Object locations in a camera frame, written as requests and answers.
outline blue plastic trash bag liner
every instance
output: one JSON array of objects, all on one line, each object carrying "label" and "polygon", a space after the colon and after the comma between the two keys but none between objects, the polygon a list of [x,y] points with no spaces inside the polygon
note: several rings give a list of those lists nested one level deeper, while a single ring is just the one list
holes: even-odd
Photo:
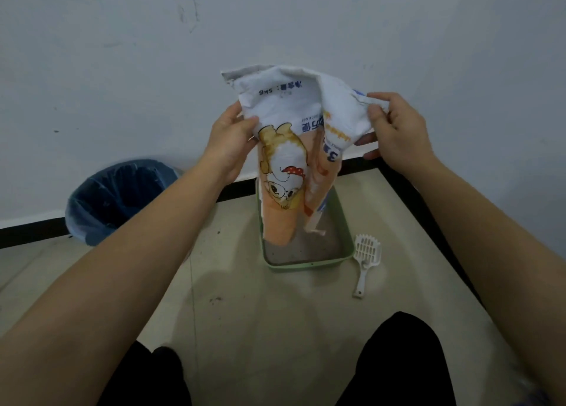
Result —
[{"label": "blue plastic trash bag liner", "polygon": [[87,178],[69,197],[67,229],[95,246],[141,211],[179,178],[175,169],[152,159],[118,163]]}]

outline white and orange bag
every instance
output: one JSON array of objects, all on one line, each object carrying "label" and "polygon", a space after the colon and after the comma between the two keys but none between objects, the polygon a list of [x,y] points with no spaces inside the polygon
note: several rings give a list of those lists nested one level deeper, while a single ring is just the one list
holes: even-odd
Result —
[{"label": "white and orange bag", "polygon": [[244,116],[259,117],[264,239],[286,245],[300,212],[304,228],[315,231],[343,151],[371,129],[367,106],[384,103],[302,67],[254,65],[222,76],[237,91]]}]

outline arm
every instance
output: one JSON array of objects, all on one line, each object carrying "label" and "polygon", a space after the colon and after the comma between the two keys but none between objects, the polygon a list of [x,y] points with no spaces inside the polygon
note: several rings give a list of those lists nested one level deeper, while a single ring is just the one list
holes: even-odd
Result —
[{"label": "arm", "polygon": [[0,340],[6,404],[95,404],[159,304],[226,183],[257,118],[239,103],[216,121],[202,159],[77,261]]},{"label": "arm", "polygon": [[[435,157],[424,118],[397,94],[369,109],[385,161],[411,181],[494,323],[548,389],[566,403],[566,265]],[[361,138],[358,145],[375,140]]]}]

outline litter scoop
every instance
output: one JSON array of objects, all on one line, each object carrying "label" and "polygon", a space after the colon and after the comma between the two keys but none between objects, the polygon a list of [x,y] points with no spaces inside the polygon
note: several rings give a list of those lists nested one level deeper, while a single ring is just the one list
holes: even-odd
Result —
[{"label": "litter scoop", "polygon": [[359,263],[359,280],[353,296],[363,298],[368,269],[381,263],[381,244],[373,236],[356,235],[355,246],[354,258]]}]

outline tile floor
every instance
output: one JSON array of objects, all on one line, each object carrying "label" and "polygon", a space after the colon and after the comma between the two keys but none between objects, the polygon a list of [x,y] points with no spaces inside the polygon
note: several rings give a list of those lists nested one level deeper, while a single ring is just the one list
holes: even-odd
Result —
[{"label": "tile floor", "polygon": [[[383,245],[363,300],[351,296],[354,260],[271,272],[249,196],[216,205],[139,340],[180,354],[197,406],[332,405],[364,342],[402,310],[437,333],[459,405],[517,401],[513,354],[379,171],[340,177],[336,189],[352,234]],[[86,251],[68,237],[0,250],[0,335]]]}]

